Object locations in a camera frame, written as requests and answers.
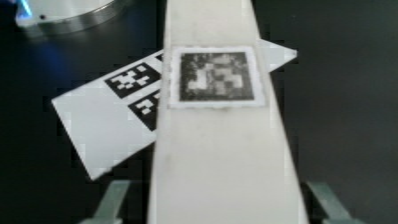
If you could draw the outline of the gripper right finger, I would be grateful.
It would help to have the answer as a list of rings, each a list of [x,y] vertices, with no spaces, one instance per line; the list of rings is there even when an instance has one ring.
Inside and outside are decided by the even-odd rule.
[[[352,216],[325,182],[305,182],[302,193],[309,224],[366,224]]]

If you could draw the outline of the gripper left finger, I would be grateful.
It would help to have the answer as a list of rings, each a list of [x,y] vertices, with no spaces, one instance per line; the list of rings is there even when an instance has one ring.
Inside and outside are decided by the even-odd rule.
[[[78,224],[142,224],[142,183],[112,181],[90,217]]]

